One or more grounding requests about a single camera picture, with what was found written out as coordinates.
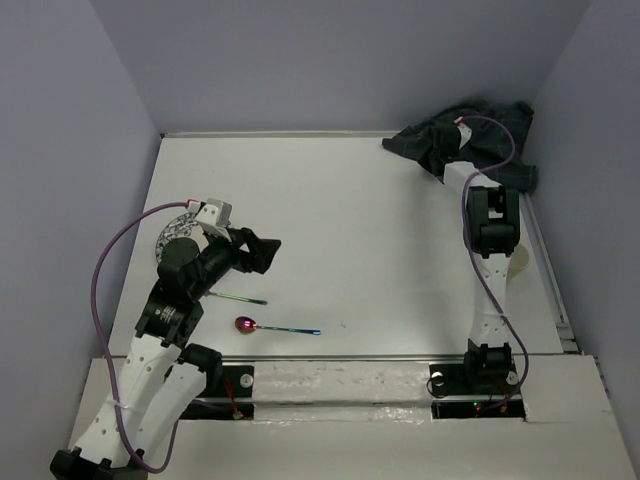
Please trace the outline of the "dark grey checked cloth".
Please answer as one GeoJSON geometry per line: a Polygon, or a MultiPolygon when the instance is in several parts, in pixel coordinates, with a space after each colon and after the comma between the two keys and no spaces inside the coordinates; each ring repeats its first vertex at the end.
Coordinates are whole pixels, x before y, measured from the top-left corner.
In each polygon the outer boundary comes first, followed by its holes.
{"type": "Polygon", "coordinates": [[[525,101],[496,104],[482,98],[466,99],[383,139],[382,147],[430,170],[434,128],[451,124],[460,117],[471,129],[471,138],[461,148],[458,159],[471,162],[478,169],[508,160],[507,165],[488,172],[489,178],[521,193],[534,193],[538,186],[538,168],[522,160],[534,120],[534,109],[525,101]]]}

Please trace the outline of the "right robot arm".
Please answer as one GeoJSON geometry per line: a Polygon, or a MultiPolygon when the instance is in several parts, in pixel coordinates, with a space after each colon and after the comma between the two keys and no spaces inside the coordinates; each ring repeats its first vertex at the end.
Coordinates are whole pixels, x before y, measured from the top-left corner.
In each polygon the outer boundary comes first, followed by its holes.
{"type": "Polygon", "coordinates": [[[519,194],[459,159],[472,139],[470,119],[436,126],[429,154],[430,172],[460,197],[463,246],[475,275],[464,358],[430,368],[427,388],[438,399],[492,396],[515,371],[505,306],[508,269],[521,236],[519,194]]]}

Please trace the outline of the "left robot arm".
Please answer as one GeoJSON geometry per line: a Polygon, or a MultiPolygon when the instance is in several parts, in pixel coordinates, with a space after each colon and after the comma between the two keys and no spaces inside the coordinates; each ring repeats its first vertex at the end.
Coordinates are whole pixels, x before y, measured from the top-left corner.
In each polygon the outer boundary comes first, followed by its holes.
{"type": "Polygon", "coordinates": [[[74,446],[55,454],[55,478],[145,479],[164,471],[151,464],[158,447],[174,441],[199,394],[219,388],[221,354],[189,340],[204,314],[201,299],[230,270],[265,273],[282,243],[248,228],[207,241],[200,248],[181,237],[164,246],[124,364],[108,367],[112,391],[74,446]]]}

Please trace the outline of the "iridescent fork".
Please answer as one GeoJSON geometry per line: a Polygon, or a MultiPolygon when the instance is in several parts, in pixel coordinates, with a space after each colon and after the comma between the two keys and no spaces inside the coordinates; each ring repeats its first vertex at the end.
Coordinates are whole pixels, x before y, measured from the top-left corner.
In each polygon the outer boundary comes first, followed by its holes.
{"type": "Polygon", "coordinates": [[[224,294],[224,293],[220,293],[220,292],[208,292],[206,295],[207,296],[216,297],[216,298],[232,300],[232,301],[238,301],[238,302],[243,302],[243,303],[260,305],[260,306],[268,305],[268,301],[267,300],[254,299],[254,298],[242,297],[242,296],[231,295],[231,294],[224,294]]]}

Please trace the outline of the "iridescent spoon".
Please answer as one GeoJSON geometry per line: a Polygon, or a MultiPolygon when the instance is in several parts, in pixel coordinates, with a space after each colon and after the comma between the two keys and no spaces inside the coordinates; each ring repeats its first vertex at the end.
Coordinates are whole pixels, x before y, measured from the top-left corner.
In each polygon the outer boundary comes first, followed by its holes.
{"type": "Polygon", "coordinates": [[[258,324],[255,320],[246,316],[237,317],[234,320],[234,326],[240,333],[243,333],[243,334],[249,334],[258,330],[278,331],[278,332],[305,334],[305,335],[313,335],[313,336],[319,336],[322,334],[322,331],[317,329],[301,329],[301,328],[294,328],[294,327],[261,325],[261,324],[258,324]]]}

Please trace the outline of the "blue floral white plate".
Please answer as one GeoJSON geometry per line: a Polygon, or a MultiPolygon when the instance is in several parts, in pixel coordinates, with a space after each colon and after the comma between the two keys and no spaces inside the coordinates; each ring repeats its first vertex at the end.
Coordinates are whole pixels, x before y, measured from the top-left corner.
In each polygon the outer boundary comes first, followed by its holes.
{"type": "Polygon", "coordinates": [[[208,245],[203,229],[195,221],[195,215],[192,213],[179,215],[163,228],[156,240],[154,253],[157,263],[161,262],[165,246],[178,238],[188,238],[195,241],[200,251],[208,245]]]}

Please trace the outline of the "cream cup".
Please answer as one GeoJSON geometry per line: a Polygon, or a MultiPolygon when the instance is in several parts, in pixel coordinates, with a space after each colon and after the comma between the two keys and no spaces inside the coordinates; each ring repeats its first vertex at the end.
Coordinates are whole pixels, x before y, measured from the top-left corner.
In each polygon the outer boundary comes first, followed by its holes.
{"type": "Polygon", "coordinates": [[[507,279],[511,281],[514,277],[524,272],[528,268],[530,260],[529,250],[525,245],[518,244],[510,256],[507,279]]]}

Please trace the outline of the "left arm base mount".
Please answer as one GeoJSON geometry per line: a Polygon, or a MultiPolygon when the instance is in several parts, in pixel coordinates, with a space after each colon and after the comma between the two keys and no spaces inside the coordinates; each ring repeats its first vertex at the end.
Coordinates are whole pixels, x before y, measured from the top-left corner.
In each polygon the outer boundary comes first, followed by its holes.
{"type": "Polygon", "coordinates": [[[220,375],[207,379],[205,389],[187,406],[181,420],[252,420],[254,366],[225,364],[220,375]]]}

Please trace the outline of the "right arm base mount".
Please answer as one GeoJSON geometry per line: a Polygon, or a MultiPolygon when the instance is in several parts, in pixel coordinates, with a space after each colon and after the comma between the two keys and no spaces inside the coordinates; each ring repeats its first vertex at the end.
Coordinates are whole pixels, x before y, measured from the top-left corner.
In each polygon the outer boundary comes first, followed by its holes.
{"type": "Polygon", "coordinates": [[[503,377],[482,380],[471,385],[461,363],[436,363],[429,366],[426,389],[432,397],[434,420],[484,418],[526,418],[520,393],[514,389],[519,381],[512,364],[503,377]]]}

